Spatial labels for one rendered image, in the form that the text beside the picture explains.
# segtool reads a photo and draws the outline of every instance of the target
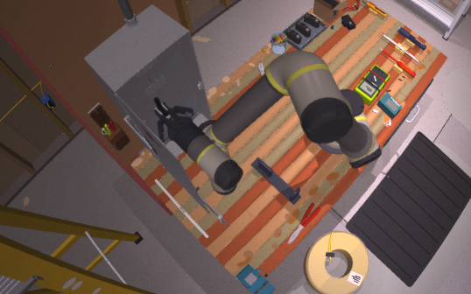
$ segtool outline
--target red screwdriver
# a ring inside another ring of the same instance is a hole
[[[401,60],[395,60],[392,56],[390,56],[383,49],[379,49],[379,50],[381,50],[384,54],[388,55],[392,60],[394,60],[397,63],[397,65],[401,67],[405,72],[407,72],[412,78],[415,77],[415,72],[411,70],[409,67],[407,67],[407,65],[404,62],[402,62]]]

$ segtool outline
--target yellow multimeter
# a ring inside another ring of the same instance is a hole
[[[389,79],[390,75],[388,73],[381,67],[374,65],[360,80],[354,91],[363,98],[367,105],[370,105]]]

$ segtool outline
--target ladder foot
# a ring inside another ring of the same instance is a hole
[[[141,234],[139,234],[139,232],[136,232],[134,234],[139,236],[139,239],[134,241],[136,244],[139,244],[144,238]]]

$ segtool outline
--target teal device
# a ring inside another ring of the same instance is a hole
[[[354,91],[363,98],[363,101],[367,105],[370,105],[389,79],[390,75],[388,73],[381,67],[374,65],[368,70],[366,75],[362,77]]]
[[[378,107],[384,111],[391,119],[401,110],[402,105],[399,104],[389,93],[386,93],[378,102]]]

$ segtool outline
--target multimeter screen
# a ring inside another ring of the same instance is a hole
[[[371,87],[368,82],[364,81],[360,86],[359,88],[361,89],[361,91],[363,91],[364,94],[368,95],[368,96],[373,96],[376,92],[376,89]]]
[[[399,107],[391,99],[388,99],[385,104],[394,112],[399,109]]]

